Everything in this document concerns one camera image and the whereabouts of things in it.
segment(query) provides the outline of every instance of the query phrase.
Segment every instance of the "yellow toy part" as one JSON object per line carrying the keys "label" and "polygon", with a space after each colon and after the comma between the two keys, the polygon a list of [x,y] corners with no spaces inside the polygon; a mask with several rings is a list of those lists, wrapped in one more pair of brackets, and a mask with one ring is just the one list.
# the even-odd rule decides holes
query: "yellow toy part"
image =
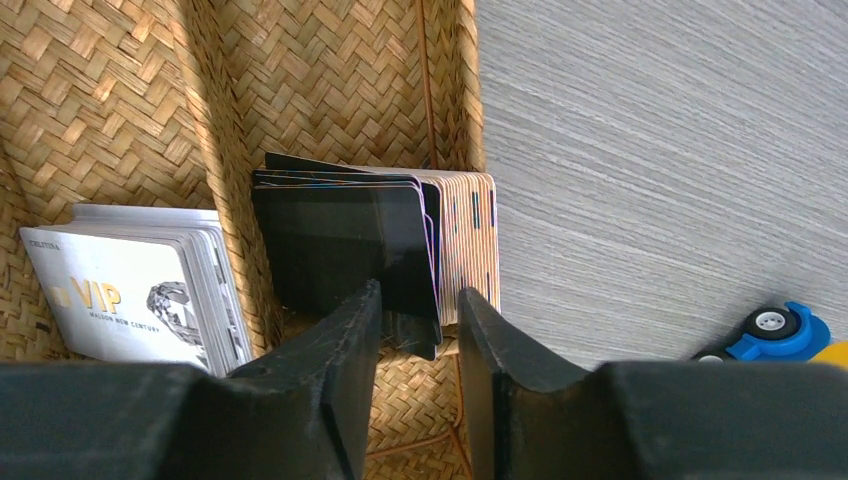
{"label": "yellow toy part", "polygon": [[848,369],[848,342],[834,343],[828,346],[818,355],[813,357],[811,362],[829,363],[845,369]]}

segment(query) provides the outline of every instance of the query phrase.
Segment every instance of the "blue toy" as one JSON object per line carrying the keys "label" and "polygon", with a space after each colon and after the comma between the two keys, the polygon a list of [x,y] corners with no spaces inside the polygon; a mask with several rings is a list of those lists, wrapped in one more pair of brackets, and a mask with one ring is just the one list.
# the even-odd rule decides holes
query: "blue toy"
{"label": "blue toy", "polygon": [[699,362],[806,362],[830,344],[830,329],[806,305],[786,302],[782,308],[761,308],[745,319],[745,333],[733,345],[703,351]]}

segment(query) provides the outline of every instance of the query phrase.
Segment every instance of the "black tire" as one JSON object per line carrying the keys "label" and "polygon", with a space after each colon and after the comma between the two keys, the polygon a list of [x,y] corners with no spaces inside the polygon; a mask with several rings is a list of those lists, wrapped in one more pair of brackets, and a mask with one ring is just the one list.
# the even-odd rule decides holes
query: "black tire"
{"label": "black tire", "polygon": [[704,363],[720,363],[720,362],[728,362],[735,360],[724,350],[704,350],[702,352],[698,352],[692,357],[692,360],[696,362],[704,362]]}
{"label": "black tire", "polygon": [[782,308],[761,308],[745,319],[745,333],[762,340],[783,340],[795,335],[798,318]]}

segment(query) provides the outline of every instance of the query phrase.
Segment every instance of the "table surface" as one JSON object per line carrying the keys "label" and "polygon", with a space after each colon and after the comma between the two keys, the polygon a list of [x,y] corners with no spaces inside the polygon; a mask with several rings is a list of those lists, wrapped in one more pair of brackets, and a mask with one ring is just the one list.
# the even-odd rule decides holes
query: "table surface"
{"label": "table surface", "polygon": [[591,367],[761,304],[848,339],[848,7],[480,0],[505,316]]}

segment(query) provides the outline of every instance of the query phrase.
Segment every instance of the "basket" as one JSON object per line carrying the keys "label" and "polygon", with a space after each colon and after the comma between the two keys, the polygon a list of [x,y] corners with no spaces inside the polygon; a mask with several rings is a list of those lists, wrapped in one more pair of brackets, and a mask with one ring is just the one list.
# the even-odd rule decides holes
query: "basket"
{"label": "basket", "polygon": [[[249,195],[265,151],[485,168],[473,0],[0,0],[0,26],[3,359],[69,356],[17,229],[73,203],[216,208],[261,354],[286,325]],[[468,475],[454,353],[384,352],[370,477]]]}

